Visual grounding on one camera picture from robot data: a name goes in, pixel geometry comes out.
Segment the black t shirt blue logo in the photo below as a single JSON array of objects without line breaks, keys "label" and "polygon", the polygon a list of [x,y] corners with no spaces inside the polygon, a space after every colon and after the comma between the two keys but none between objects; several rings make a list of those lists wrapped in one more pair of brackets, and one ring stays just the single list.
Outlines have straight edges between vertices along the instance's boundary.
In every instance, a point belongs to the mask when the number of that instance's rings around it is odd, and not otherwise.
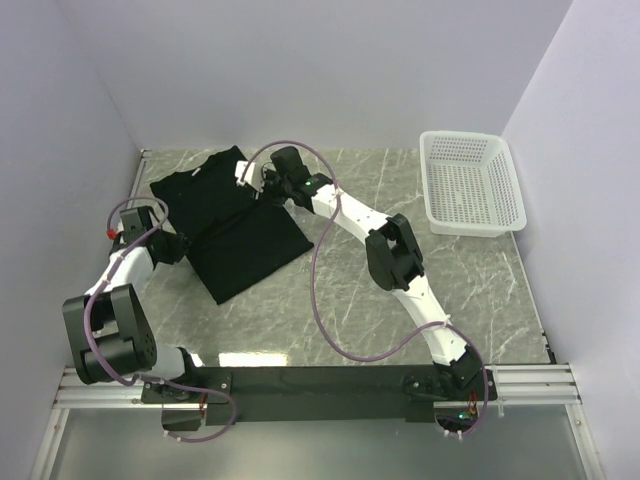
[{"label": "black t shirt blue logo", "polygon": [[189,241],[186,257],[217,304],[313,249],[286,209],[236,185],[246,157],[233,146],[199,166],[150,184],[169,207],[169,222]]}]

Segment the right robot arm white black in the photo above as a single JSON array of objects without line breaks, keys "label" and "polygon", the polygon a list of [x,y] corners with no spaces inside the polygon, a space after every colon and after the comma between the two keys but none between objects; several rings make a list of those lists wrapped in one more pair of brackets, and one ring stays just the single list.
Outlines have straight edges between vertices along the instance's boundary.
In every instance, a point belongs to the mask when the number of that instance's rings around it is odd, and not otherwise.
[{"label": "right robot arm white black", "polygon": [[388,351],[362,356],[346,351],[331,336],[321,318],[317,301],[317,266],[321,247],[312,250],[310,302],[316,325],[330,347],[341,357],[364,366],[380,367],[410,341],[423,337],[432,358],[431,370],[445,399],[468,398],[476,391],[483,401],[490,398],[489,375],[472,340],[450,320],[433,293],[423,254],[410,225],[401,215],[381,213],[348,194],[335,171],[313,174],[304,164],[305,144],[295,141],[271,143],[272,167],[263,172],[253,160],[238,168],[238,184],[251,187],[258,197],[275,202],[292,201],[296,206],[323,217],[323,233],[338,226],[365,249],[366,267],[374,283],[394,296],[417,327]]}]

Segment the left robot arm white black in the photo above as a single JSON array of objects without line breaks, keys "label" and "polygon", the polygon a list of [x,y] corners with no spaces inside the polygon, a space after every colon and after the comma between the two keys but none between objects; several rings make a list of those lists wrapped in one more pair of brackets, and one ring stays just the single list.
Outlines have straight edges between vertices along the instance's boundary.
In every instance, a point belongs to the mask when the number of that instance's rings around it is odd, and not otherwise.
[{"label": "left robot arm white black", "polygon": [[186,238],[164,230],[147,205],[121,210],[118,225],[107,235],[112,245],[106,270],[62,307],[76,374],[86,385],[164,381],[176,401],[193,399],[200,378],[192,356],[182,347],[156,342],[139,299],[158,265],[182,260]]}]

